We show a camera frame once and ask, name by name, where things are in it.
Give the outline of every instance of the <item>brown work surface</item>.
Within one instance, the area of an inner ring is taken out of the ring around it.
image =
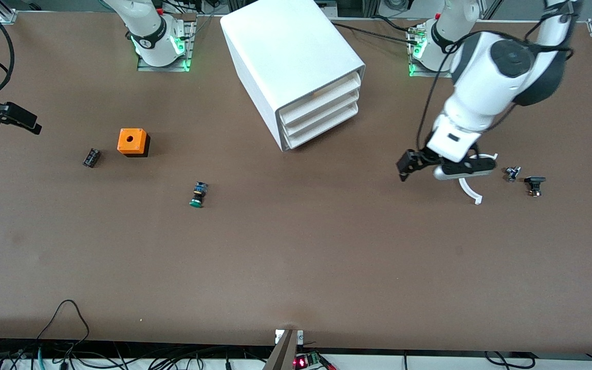
[[[367,65],[360,112],[281,153],[218,18],[189,73],[136,72],[115,14],[21,14],[9,29],[0,101],[44,129],[0,129],[0,337],[35,337],[72,298],[100,340],[266,345],[289,326],[321,347],[592,352],[583,24],[559,91],[480,141],[499,167],[547,176],[544,195],[495,171],[469,181],[481,206],[428,170],[399,181],[432,82],[408,77],[402,44],[342,30]],[[451,91],[442,80],[428,122]],[[150,157],[116,151],[124,127],[148,131]],[[91,147],[104,150],[95,169],[82,166]],[[210,185],[204,209],[188,205],[196,181]],[[68,308],[47,332],[80,335]]]

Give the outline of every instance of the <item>black clamp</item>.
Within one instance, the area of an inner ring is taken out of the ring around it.
[[[529,190],[529,195],[532,197],[540,197],[541,193],[541,182],[545,182],[545,178],[541,176],[529,176],[528,178],[524,179],[524,182],[528,183],[531,187]]]
[[[515,182],[515,179],[520,174],[521,170],[522,170],[522,167],[520,167],[520,166],[508,167],[505,171],[508,175],[507,181],[508,182]]]
[[[416,152],[412,149],[406,150],[399,161],[397,161],[399,178],[401,178],[401,181],[403,182],[411,173],[435,165],[440,165],[442,173],[446,176],[472,175],[483,171],[491,171],[495,168],[496,163],[492,158],[481,158],[479,155],[479,147],[476,144],[472,145],[470,150],[475,152],[476,158],[470,158],[466,155],[465,158],[458,163],[446,161],[428,147],[423,148],[420,152]]]

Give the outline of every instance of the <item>orange cube with hole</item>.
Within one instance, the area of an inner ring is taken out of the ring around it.
[[[118,152],[126,157],[147,157],[150,135],[142,128],[123,128],[118,137]]]

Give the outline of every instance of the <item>green led light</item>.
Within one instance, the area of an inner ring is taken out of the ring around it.
[[[171,43],[175,48],[175,52],[177,54],[182,54],[184,52],[184,42],[182,40],[176,39],[173,36],[171,36]]]

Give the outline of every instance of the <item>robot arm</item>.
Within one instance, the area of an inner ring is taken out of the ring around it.
[[[535,44],[489,31],[461,39],[451,64],[454,93],[435,119],[426,147],[408,150],[397,162],[401,180],[434,164],[439,180],[488,175],[495,162],[470,159],[468,152],[478,154],[477,140],[508,105],[538,103],[556,91],[582,2],[548,0]]]
[[[136,53],[151,66],[167,66],[184,54],[184,21],[159,15],[152,0],[104,0],[129,29]]]
[[[477,19],[478,0],[445,0],[440,15],[423,24],[420,30],[423,31],[423,36],[413,58],[429,70],[449,70],[451,58],[447,58],[441,66],[446,51],[454,42],[470,33]]]

